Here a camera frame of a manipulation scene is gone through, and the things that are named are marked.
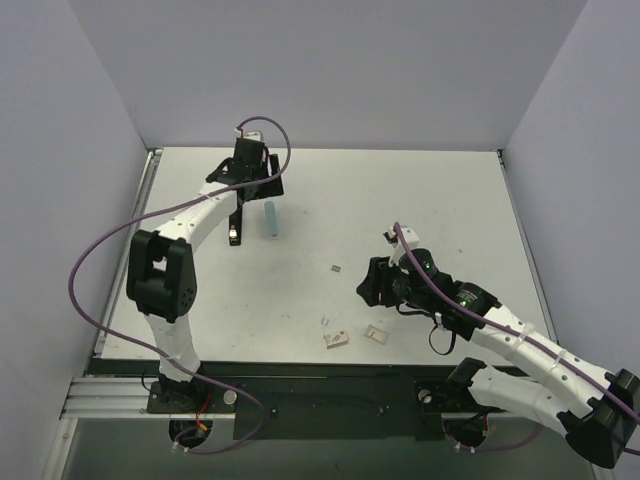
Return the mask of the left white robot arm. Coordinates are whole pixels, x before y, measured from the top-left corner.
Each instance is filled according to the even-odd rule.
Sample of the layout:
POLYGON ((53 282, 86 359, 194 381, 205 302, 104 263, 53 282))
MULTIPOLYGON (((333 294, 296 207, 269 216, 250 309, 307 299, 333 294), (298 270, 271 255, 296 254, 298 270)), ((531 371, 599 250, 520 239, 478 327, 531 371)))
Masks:
POLYGON ((218 191, 279 171, 278 157, 269 153, 263 134, 243 133, 236 139, 233 155, 206 177, 197 204, 180 210, 153 231, 137 230, 131 239, 126 294, 147 321, 155 346, 169 355, 159 363, 160 392, 183 411, 200 408, 207 391, 206 384, 192 376, 201 367, 188 319, 197 295, 194 254, 223 222, 228 223, 229 244, 239 246, 244 204, 282 196, 284 187, 277 178, 218 191))

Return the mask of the black stapler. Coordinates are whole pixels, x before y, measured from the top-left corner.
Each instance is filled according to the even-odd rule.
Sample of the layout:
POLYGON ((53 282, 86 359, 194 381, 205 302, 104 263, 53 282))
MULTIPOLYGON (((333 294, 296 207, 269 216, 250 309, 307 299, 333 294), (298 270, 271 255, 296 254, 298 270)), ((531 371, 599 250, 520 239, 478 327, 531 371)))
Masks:
POLYGON ((231 247, 242 243, 243 204, 238 201, 236 210, 228 218, 228 242, 231 247))

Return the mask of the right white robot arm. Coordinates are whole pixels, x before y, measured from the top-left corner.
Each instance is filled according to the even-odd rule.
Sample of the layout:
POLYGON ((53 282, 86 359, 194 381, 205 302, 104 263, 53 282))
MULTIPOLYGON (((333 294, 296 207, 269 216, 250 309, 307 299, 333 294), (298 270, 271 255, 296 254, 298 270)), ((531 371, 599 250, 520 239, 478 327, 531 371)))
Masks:
POLYGON ((517 318, 494 295, 440 271, 422 248, 398 262, 373 257, 357 294, 370 306, 422 314, 510 362, 517 378, 466 358, 447 383, 449 402, 515 413, 559 433, 583 459, 613 468, 639 424, 639 378, 613 373, 566 351, 517 318))

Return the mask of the blue and white stapler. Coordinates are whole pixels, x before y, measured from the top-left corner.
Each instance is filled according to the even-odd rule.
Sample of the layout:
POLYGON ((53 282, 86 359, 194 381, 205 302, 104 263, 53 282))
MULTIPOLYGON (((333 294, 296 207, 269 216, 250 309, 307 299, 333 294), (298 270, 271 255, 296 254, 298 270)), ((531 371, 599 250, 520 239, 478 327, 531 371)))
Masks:
POLYGON ((279 237, 279 222, 276 205, 269 200, 264 203, 265 219, 269 236, 272 239, 279 237))

